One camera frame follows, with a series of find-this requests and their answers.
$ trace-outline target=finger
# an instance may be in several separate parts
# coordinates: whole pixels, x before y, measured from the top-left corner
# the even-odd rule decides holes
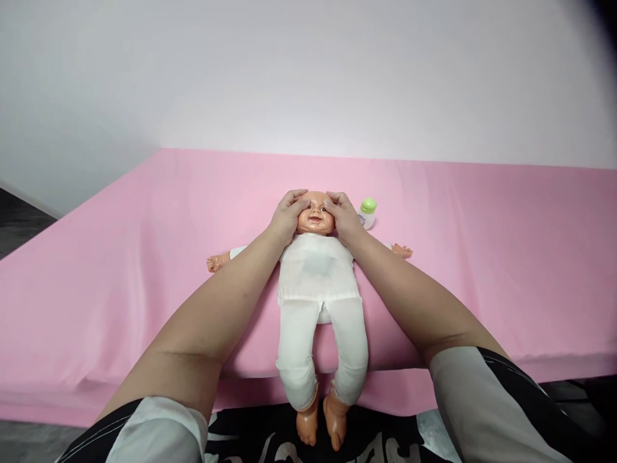
[[[326,195],[330,196],[334,201],[334,204],[337,204],[341,208],[345,210],[355,211],[352,202],[349,200],[345,193],[326,192]]]
[[[340,207],[330,201],[324,201],[323,205],[326,207],[326,211],[330,212],[335,219],[338,219],[343,212]]]
[[[294,204],[289,206],[289,213],[294,217],[300,215],[300,212],[304,211],[307,207],[309,207],[310,199],[301,199],[296,201]]]
[[[281,202],[278,203],[279,206],[291,206],[291,204],[293,204],[295,198],[302,196],[304,193],[306,193],[308,190],[306,188],[301,188],[300,190],[289,190],[287,193],[285,193],[285,196],[283,196],[283,199],[281,199]]]

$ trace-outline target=floor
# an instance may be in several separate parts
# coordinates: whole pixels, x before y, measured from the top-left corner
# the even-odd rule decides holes
[[[54,222],[54,218],[0,189],[0,259]],[[542,387],[589,433],[605,442],[609,435],[614,436],[617,377],[559,381]],[[0,459],[3,463],[52,462],[82,432],[66,426],[0,421]]]

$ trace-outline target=forearm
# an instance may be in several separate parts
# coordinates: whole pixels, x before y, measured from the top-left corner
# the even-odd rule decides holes
[[[152,348],[223,364],[248,324],[285,243],[264,231],[176,311]]]
[[[478,319],[423,271],[368,233],[358,233],[347,245],[427,365],[441,350],[458,345],[477,345],[505,356]]]
[[[266,230],[203,283],[167,321],[99,418],[135,399],[160,395],[210,419],[222,366],[284,248]]]

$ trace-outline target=black and white patterned shirt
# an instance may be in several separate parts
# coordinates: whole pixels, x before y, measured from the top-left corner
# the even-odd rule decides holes
[[[98,421],[57,462],[602,461],[596,441],[504,357],[455,347],[436,355],[430,371],[438,411],[394,417],[352,407],[339,452],[321,407],[317,445],[309,447],[288,404],[224,410],[208,426],[195,410],[146,397]]]

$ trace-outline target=white onesie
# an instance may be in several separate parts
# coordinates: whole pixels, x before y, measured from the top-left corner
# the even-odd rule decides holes
[[[243,249],[232,250],[231,258]],[[364,386],[368,344],[352,254],[335,237],[303,233],[295,236],[280,260],[276,366],[287,399],[296,410],[311,404],[317,387],[313,335],[318,323],[332,323],[339,352],[335,392],[342,402],[354,404]]]

